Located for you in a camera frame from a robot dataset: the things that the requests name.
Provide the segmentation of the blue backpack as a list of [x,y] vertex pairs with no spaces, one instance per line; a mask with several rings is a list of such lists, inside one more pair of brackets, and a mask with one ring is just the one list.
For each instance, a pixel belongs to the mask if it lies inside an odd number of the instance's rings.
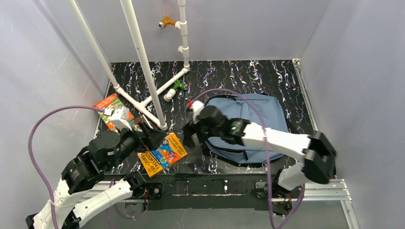
[[[234,95],[216,95],[205,102],[211,105],[227,118],[241,118],[251,122],[253,127],[247,130],[247,136],[257,136],[263,142],[267,129],[287,132],[288,125],[282,106],[277,98],[266,94],[242,94],[242,98]],[[258,164],[266,162],[264,145],[233,145],[220,137],[210,137],[205,141],[209,150],[229,161],[237,164]]]

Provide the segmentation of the dark sunset cover book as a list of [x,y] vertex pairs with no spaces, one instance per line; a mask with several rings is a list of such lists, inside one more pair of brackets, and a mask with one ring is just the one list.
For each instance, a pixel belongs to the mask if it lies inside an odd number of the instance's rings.
[[142,114],[136,118],[133,119],[133,129],[134,130],[140,130],[141,127],[139,126],[139,123],[143,123],[146,125],[148,128],[152,129],[152,125],[150,124],[149,120]]

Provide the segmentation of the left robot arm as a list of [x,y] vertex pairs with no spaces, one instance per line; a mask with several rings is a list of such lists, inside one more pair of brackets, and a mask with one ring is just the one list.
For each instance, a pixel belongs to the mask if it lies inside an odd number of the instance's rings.
[[167,133],[140,122],[140,131],[104,131],[85,146],[61,173],[57,188],[36,214],[25,219],[30,229],[79,229],[91,218],[114,204],[147,194],[147,184],[139,172],[124,175],[116,184],[81,201],[105,172],[122,163],[131,153],[159,148]]

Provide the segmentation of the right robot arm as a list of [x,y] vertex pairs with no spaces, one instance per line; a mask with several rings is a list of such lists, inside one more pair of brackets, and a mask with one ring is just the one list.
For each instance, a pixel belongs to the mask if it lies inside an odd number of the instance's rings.
[[199,140],[218,137],[231,145],[270,149],[297,160],[295,165],[278,172],[270,187],[291,191],[308,182],[328,184],[333,177],[337,152],[322,132],[293,134],[246,119],[229,119],[215,106],[199,101],[189,103],[187,109],[192,113],[192,119],[183,128],[183,142],[188,147],[194,147],[193,135]]

